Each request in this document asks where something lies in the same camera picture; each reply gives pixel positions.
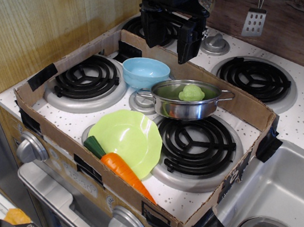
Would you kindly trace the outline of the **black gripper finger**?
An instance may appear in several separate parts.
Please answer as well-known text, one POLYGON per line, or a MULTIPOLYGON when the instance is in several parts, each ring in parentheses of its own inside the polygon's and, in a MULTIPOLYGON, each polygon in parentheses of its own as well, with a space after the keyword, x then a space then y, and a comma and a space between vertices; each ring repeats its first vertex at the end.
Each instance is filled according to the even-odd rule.
POLYGON ((166 21, 163 18, 163 11, 155 7, 141 7, 141 24, 144 38, 148 47, 162 46, 166 41, 166 21))
POLYGON ((184 64, 197 56, 203 36, 203 29, 197 20, 186 20, 178 30, 178 63, 184 64))

